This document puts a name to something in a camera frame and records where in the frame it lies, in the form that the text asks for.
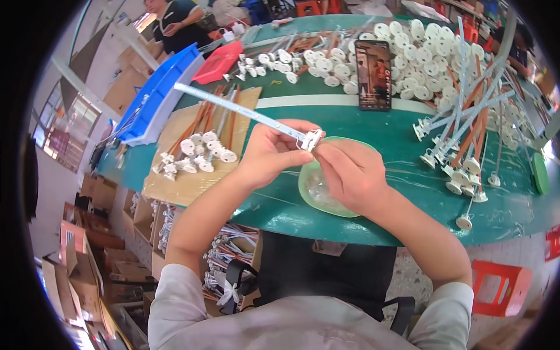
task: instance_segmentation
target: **black armrest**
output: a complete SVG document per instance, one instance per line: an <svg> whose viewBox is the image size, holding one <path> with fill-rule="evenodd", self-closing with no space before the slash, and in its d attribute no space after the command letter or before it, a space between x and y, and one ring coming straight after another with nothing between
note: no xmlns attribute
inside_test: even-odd
<svg viewBox="0 0 560 350"><path fill-rule="evenodd" d="M243 277L243 271L249 271L253 276L241 280ZM237 283L237 294L239 296L251 294L258 288L256 278L259 273L248 263L241 262L237 259L233 259L227 265L226 269L226 280L233 286ZM220 312L225 315L231 315L237 312L237 303L233 298L229 299L228 302L220 309Z"/></svg>
<svg viewBox="0 0 560 350"><path fill-rule="evenodd" d="M399 335L403 335L410 323L410 319L414 315L416 300L414 300L413 297L396 297L395 299L386 301L383 307L392 304L397 304L397 309L395 318L391 324L391 330Z"/></svg>

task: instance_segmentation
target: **person's left hand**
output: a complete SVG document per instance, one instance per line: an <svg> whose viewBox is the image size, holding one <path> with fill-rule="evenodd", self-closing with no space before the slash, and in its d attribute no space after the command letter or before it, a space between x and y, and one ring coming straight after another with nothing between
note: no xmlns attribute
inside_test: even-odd
<svg viewBox="0 0 560 350"><path fill-rule="evenodd" d="M164 29L164 36L174 36L180 29L184 27L183 23L171 23Z"/></svg>
<svg viewBox="0 0 560 350"><path fill-rule="evenodd" d="M279 119L280 123L306 134L320 129L305 120ZM311 152L299 150L296 139L264 124L253 128L245 154L235 170L251 190L270 184L282 170L313 161Z"/></svg>

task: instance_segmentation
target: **dark hair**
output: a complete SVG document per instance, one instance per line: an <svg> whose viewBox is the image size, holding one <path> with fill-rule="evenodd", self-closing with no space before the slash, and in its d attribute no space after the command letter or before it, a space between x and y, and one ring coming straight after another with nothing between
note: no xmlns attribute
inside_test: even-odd
<svg viewBox="0 0 560 350"><path fill-rule="evenodd" d="M533 46L535 46L535 41L533 39L533 36L531 35L531 32L529 31L529 28L527 28L526 25L519 23L516 26L516 30L523 38L523 41L525 42L525 45L527 45L527 48L532 49Z"/></svg>

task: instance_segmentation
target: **smartphone screen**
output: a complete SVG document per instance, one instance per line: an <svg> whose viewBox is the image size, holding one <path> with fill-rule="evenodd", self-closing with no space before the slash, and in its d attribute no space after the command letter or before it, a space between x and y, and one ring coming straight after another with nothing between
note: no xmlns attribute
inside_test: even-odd
<svg viewBox="0 0 560 350"><path fill-rule="evenodd" d="M391 109L391 63L389 43L357 40L358 99L361 110Z"/></svg>

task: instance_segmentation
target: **cardboard sheet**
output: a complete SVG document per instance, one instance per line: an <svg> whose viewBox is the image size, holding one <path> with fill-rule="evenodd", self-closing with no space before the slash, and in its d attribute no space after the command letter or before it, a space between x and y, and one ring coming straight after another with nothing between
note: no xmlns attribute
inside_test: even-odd
<svg viewBox="0 0 560 350"><path fill-rule="evenodd" d="M262 87L249 88L241 92L239 104L249 109L255 109L259 100ZM157 151L152 160L152 166L161 162L161 152L167 152L171 146L177 141L182 133L194 121L199 105L183 108L171 114L165 128L161 132L160 139L157 142ZM213 118L213 129L216 130L223 114L223 108L216 108ZM226 119L220 140L227 148L231 131L231 113ZM247 130L251 120L243 115L235 118L234 136L231 150L241 155ZM196 197L201 195L210 186L218 182L229 172L237 167L239 160L233 163L224 163L220 160L213 160L214 172L200 171L196 174L187 172L179 172L175 181L167 180L163 174L150 174L144 179L144 188L142 194L153 199L159 199L164 202L178 204L180 206L188 206Z"/></svg>

